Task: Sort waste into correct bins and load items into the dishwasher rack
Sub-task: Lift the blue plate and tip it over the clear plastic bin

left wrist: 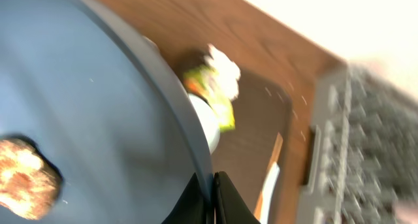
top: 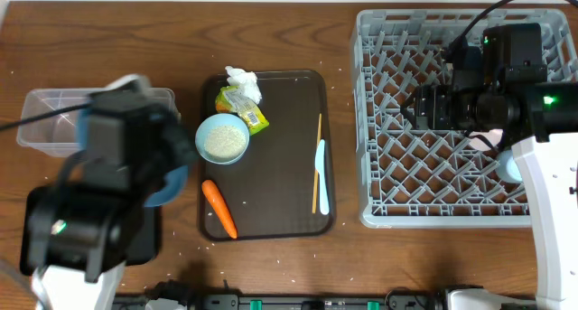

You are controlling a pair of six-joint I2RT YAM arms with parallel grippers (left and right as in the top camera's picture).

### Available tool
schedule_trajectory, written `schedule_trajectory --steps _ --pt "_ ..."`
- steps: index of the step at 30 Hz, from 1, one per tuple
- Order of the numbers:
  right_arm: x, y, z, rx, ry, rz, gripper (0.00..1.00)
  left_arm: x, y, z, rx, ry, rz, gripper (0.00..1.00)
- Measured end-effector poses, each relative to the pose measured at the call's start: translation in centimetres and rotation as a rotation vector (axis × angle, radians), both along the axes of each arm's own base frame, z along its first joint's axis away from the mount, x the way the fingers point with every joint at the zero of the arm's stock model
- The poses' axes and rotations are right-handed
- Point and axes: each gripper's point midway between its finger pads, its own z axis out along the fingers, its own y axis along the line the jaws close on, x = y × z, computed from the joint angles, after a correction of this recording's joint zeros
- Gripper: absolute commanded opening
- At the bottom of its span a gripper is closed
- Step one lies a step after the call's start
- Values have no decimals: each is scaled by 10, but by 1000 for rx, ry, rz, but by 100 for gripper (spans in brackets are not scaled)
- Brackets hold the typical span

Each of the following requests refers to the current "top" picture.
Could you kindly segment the pink cup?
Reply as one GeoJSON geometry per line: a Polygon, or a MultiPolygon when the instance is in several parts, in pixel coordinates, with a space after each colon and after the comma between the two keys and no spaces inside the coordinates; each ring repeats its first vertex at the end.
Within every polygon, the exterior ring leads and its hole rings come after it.
{"type": "Polygon", "coordinates": [[[468,131],[465,133],[465,136],[469,139],[469,146],[481,152],[495,150],[501,141],[502,135],[502,129],[491,129],[488,132],[468,131]]]}

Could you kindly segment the dark blue plate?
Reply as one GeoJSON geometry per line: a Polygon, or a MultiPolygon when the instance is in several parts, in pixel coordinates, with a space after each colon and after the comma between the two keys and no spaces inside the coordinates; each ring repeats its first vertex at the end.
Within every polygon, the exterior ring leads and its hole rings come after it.
{"type": "MultiPolygon", "coordinates": [[[[88,142],[89,110],[80,111],[76,125],[76,141],[80,149],[85,149],[88,142]]],[[[164,187],[153,193],[144,202],[144,207],[153,208],[172,202],[182,192],[189,177],[189,166],[176,168],[164,176],[164,187]]]]}

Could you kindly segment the light blue cup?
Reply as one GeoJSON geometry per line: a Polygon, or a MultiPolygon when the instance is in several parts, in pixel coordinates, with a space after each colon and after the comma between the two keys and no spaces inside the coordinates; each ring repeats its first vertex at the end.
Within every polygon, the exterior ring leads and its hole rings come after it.
{"type": "Polygon", "coordinates": [[[499,153],[496,161],[499,163],[499,166],[495,172],[501,181],[506,183],[523,182],[511,149],[499,153]]]}

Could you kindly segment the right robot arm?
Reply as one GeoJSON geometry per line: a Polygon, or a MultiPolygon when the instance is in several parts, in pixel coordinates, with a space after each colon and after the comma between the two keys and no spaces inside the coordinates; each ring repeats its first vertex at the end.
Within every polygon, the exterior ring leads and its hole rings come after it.
{"type": "Polygon", "coordinates": [[[541,27],[515,23],[486,29],[481,46],[465,29],[442,51],[449,85],[422,85],[400,112],[415,130],[457,130],[490,149],[508,148],[521,174],[536,247],[535,309],[577,307],[577,85],[550,82],[541,27]]]}

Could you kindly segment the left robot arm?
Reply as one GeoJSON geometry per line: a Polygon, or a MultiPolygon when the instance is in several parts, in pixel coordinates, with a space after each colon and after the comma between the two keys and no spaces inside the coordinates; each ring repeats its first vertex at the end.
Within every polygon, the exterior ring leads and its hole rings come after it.
{"type": "Polygon", "coordinates": [[[32,280],[16,282],[36,308],[111,308],[146,210],[184,189],[194,144],[151,93],[146,76],[130,74],[75,107],[79,151],[29,194],[23,259],[32,280]]]}

